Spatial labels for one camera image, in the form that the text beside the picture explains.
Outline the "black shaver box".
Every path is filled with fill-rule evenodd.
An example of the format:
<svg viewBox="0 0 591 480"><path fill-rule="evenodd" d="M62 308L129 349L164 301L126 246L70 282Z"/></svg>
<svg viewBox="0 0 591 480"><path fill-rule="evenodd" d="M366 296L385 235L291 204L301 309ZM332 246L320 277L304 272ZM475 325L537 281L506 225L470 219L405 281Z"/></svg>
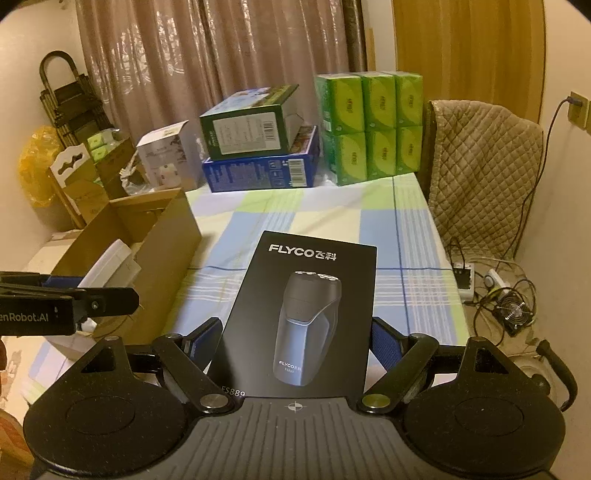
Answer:
<svg viewBox="0 0 591 480"><path fill-rule="evenodd" d="M263 232L208 376L238 398L363 393L373 318L374 246Z"/></svg>

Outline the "white charger adapter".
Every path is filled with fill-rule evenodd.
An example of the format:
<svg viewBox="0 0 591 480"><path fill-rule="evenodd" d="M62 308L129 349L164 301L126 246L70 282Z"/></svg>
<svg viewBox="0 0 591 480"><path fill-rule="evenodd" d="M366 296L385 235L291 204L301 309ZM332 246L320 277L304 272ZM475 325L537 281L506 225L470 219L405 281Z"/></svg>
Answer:
<svg viewBox="0 0 591 480"><path fill-rule="evenodd" d="M79 288L131 287L141 267L122 240L115 240L90 268Z"/></svg>

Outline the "checked bed sheet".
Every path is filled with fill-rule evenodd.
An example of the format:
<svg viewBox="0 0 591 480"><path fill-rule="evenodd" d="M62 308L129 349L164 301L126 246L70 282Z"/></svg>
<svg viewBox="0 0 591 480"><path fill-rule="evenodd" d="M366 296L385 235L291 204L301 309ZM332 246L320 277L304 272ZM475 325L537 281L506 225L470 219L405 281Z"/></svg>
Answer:
<svg viewBox="0 0 591 480"><path fill-rule="evenodd" d="M106 205L48 269L76 287L110 247L129 254L129 313L95 329L47 333L29 401L108 336L125 345L190 334L208 319L222 336L206 359L223 395L363 394L380 318L401 334L463 345L469 333L450 264L414 175L349 186L204 193L162 190Z"/></svg>

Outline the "white power strip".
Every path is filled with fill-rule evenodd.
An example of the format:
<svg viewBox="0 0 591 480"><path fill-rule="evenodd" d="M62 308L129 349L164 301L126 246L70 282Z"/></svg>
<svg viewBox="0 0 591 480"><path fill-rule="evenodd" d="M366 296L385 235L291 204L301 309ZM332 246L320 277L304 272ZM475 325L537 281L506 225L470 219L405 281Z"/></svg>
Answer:
<svg viewBox="0 0 591 480"><path fill-rule="evenodd" d="M463 303L470 303L475 296L475 268L473 263L455 262L453 273Z"/></svg>

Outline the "black small fan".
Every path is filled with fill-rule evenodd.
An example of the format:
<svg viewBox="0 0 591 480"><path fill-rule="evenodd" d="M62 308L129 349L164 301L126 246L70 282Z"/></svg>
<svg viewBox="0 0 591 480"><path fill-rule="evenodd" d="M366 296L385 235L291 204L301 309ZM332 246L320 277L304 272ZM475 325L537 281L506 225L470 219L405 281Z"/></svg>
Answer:
<svg viewBox="0 0 591 480"><path fill-rule="evenodd" d="M533 310L523 296L516 292L508 292L496 300L493 316L511 337L515 337L534 322Z"/></svg>

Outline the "white cut-out cardboard box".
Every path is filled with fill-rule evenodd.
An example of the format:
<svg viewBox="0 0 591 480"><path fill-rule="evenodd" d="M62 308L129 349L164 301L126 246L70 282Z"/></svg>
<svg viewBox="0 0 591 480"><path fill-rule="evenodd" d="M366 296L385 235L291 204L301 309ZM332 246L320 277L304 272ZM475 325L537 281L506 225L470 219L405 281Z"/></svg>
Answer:
<svg viewBox="0 0 591 480"><path fill-rule="evenodd" d="M60 152L49 179L77 228L84 228L109 203L109 197L84 144Z"/></svg>

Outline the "yellow plastic bag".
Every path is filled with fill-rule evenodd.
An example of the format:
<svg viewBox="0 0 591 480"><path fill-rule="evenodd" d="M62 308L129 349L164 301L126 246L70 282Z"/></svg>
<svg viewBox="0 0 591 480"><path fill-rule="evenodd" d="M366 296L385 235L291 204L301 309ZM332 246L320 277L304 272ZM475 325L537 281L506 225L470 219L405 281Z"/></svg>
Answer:
<svg viewBox="0 0 591 480"><path fill-rule="evenodd" d="M55 197L48 170L63 150L52 126L39 127L23 148L18 162L20 185L34 208L47 208Z"/></svg>

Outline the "white printed box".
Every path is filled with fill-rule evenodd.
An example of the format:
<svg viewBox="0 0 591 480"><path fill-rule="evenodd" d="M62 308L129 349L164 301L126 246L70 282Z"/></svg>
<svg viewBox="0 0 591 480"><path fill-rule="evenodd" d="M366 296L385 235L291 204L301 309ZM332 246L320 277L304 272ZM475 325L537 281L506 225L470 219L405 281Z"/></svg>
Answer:
<svg viewBox="0 0 591 480"><path fill-rule="evenodd" d="M204 153L190 120L145 134L137 144L137 153L154 188L190 191L199 186Z"/></svg>

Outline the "black folding cart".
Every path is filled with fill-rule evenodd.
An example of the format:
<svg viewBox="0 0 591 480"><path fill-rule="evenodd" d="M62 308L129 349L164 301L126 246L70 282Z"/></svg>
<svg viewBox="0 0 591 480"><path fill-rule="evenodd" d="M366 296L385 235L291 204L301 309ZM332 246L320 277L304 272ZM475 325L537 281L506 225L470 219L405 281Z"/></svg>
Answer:
<svg viewBox="0 0 591 480"><path fill-rule="evenodd" d="M47 67L56 58L68 64L74 81L53 89ZM40 62L39 76L44 87L40 101L64 148L82 144L92 135L113 128L88 76L78 72L69 54L61 50L49 52Z"/></svg>

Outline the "beige quilted chair cover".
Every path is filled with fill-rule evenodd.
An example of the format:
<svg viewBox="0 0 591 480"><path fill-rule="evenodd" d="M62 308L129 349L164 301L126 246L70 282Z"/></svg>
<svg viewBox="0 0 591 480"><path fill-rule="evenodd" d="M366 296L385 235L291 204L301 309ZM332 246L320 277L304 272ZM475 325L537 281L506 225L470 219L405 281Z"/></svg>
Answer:
<svg viewBox="0 0 591 480"><path fill-rule="evenodd" d="M511 259L540 173L544 132L509 109L472 100L430 103L428 204L442 241Z"/></svg>

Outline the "blue product box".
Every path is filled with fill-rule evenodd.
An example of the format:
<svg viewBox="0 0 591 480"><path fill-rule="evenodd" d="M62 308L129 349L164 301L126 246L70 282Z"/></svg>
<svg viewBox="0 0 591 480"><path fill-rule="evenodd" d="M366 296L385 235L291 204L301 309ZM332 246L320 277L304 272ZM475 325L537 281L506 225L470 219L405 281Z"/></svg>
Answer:
<svg viewBox="0 0 591 480"><path fill-rule="evenodd" d="M304 125L287 154L207 159L202 163L202 171L212 193L311 188L315 184L320 152L318 127Z"/></svg>

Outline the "green tissue pack bundle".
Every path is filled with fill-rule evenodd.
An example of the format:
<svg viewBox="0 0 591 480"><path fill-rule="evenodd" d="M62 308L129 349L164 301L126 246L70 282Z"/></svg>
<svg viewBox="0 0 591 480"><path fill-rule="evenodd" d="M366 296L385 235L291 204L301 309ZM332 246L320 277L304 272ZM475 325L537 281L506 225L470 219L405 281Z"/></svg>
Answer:
<svg viewBox="0 0 591 480"><path fill-rule="evenodd" d="M423 76L404 71L319 74L322 152L339 186L420 169Z"/></svg>

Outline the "green product box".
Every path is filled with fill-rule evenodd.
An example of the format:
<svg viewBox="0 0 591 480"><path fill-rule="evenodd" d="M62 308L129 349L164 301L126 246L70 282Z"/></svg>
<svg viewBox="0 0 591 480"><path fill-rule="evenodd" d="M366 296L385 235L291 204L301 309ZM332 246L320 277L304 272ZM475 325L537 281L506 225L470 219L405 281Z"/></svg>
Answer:
<svg viewBox="0 0 591 480"><path fill-rule="evenodd" d="M297 84L238 91L199 117L212 160L286 154L304 124Z"/></svg>

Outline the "pink-brown curtain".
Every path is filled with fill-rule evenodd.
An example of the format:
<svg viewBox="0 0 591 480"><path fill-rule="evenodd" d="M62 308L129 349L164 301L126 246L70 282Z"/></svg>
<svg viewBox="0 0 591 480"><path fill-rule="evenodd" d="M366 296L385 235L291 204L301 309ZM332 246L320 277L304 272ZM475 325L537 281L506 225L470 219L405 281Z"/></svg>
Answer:
<svg viewBox="0 0 591 480"><path fill-rule="evenodd" d="M284 84L317 124L315 76L367 66L359 1L79 1L76 13L91 80L134 139Z"/></svg>

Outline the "wooden door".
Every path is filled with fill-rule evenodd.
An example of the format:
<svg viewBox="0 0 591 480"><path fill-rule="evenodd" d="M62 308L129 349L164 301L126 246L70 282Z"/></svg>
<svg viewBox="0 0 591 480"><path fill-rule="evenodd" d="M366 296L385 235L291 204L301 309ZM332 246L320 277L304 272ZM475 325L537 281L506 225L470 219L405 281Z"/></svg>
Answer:
<svg viewBox="0 0 591 480"><path fill-rule="evenodd" d="M397 68L427 100L477 100L538 122L546 66L542 1L394 1Z"/></svg>

